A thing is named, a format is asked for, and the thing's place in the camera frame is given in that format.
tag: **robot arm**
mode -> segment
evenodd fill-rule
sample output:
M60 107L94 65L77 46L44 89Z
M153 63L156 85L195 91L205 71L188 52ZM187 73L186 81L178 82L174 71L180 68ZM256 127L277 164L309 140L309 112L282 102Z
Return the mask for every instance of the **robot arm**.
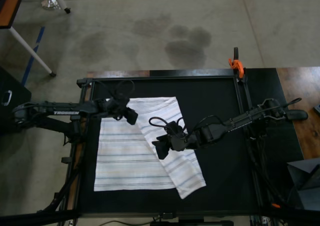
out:
M84 82L81 86L87 87L92 80ZM129 97L123 93L110 94L112 97L108 101L97 99L81 103L28 102L19 105L12 111L13 119L20 129L43 128L64 133L70 143L81 142L85 137L81 129L82 117L114 118L115 120L125 117L130 125L136 123L138 114L127 107ZM48 117L54 115L70 116L71 122Z
M225 134L256 121L306 120L308 114L303 110L285 110L288 105L295 104L300 100L301 98L297 98L288 104L280 105L276 99L269 98L252 110L230 118L225 122L222 122L217 116L211 115L197 123L190 134L184 133L184 128L178 124L179 121L172 121L170 123L164 121L166 126L162 126L151 123L152 120L159 119L152 117L149 123L155 127L163 127L167 133L157 137L157 141L153 141L152 144L156 148L159 159L163 160L168 155L170 149L174 151L205 149L219 141ZM204 126L199 126L208 118L216 118L219 120L219 123L208 123Z

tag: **white towel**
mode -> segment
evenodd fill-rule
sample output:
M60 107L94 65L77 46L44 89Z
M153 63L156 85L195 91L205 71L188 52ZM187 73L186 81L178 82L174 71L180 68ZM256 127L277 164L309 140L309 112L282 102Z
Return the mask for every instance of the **white towel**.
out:
M132 98L128 107L138 113L135 125L129 125L125 119L101 120L94 191L176 188L184 199L206 186L194 150L170 150L164 160L159 160L151 143L166 132L151 126L149 118L177 121L182 117L177 99Z

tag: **black table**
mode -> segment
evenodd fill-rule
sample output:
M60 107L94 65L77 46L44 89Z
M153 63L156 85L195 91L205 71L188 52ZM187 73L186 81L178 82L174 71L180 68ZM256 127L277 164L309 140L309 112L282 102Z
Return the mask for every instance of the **black table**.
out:
M253 105L267 98L285 103L275 69L248 69L247 76ZM112 86L121 79L99 80ZM215 114L226 120L248 107L231 69L150 71L147 77L136 77L133 81L136 89L132 98L177 97L189 130L205 116ZM109 95L103 86L95 84L90 97L108 98ZM259 213L257 197L263 197L263 193L257 193L258 183L253 177L242 130L229 133L215 146L196 152L207 186L183 200L176 189L94 192L99 131L100 120L91 120L84 153L85 165L78 181L74 205L83 217L156 217L168 212L177 216ZM292 185L286 162L302 160L303 155L292 123L270 127L268 133L268 168L272 181L287 196Z

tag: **black box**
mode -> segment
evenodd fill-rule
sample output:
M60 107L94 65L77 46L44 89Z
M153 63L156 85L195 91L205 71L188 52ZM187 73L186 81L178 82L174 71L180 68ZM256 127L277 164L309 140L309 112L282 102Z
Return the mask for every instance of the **black box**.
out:
M18 132L12 110L31 99L31 92L0 67L0 135Z

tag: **handle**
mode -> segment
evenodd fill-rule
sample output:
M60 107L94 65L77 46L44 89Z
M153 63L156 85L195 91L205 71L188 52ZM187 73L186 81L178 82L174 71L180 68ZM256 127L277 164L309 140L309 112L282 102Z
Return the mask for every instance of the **handle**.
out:
M6 95L6 94L9 94L9 97L8 97L7 102L4 102L4 99L5 99L5 95ZM8 106L8 105L10 104L11 97L12 97L12 91L11 91L11 90L8 90L8 91L4 92L4 95L3 95L3 98L2 98L1 104L2 104L3 106Z

